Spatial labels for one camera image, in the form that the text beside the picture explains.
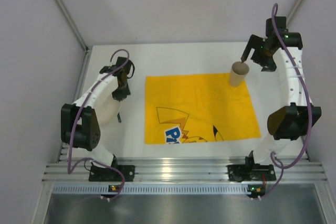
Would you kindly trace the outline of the yellow printed cloth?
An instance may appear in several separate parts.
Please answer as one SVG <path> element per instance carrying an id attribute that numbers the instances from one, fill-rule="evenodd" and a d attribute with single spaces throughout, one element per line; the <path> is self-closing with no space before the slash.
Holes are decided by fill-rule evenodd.
<path id="1" fill-rule="evenodd" d="M 229 74 L 147 77 L 145 144 L 239 141 L 261 136 L 246 82 Z"/>

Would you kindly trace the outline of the cream upturned bowl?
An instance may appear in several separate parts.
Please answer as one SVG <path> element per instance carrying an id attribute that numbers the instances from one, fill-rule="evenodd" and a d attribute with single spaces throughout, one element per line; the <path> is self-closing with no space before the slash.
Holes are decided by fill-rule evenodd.
<path id="1" fill-rule="evenodd" d="M 108 96 L 101 105 L 95 108 L 100 127 L 109 124 L 117 116 L 120 110 L 120 101 Z"/>

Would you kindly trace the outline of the cream paper cup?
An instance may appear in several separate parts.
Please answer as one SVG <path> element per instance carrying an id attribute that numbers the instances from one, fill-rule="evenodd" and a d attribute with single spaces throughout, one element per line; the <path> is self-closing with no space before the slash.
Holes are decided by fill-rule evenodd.
<path id="1" fill-rule="evenodd" d="M 238 87 L 245 80 L 248 73 L 249 66 L 246 63 L 240 61 L 233 63 L 229 74 L 229 84 L 232 87 Z"/>

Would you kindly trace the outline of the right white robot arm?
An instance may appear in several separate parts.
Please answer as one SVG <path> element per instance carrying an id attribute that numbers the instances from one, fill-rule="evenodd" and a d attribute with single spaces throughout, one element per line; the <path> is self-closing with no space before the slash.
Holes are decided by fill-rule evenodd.
<path id="1" fill-rule="evenodd" d="M 302 65 L 303 43 L 300 33 L 291 33 L 284 16 L 266 21 L 266 37 L 251 35 L 242 54 L 245 62 L 251 60 L 263 72 L 275 72 L 280 86 L 280 108 L 267 119 L 267 135 L 260 145 L 245 158 L 245 170 L 250 174 L 271 175 L 282 165 L 275 158 L 294 147 L 301 158 L 307 144 L 298 144 L 302 137 L 309 138 L 322 110 L 313 105 L 305 83 Z"/>

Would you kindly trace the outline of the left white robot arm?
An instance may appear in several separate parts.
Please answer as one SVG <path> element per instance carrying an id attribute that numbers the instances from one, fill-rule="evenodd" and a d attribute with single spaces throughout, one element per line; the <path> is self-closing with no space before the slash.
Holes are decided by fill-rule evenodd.
<path id="1" fill-rule="evenodd" d="M 84 150 L 81 161 L 100 167 L 112 166 L 115 155 L 100 143 L 101 126 L 109 117 L 119 117 L 120 103 L 131 94 L 128 80 L 135 66 L 129 57 L 118 57 L 115 63 L 102 67 L 89 89 L 71 104 L 61 107 L 61 141 L 68 144 L 68 167 L 71 174 L 80 163 L 72 162 L 75 148 Z"/>

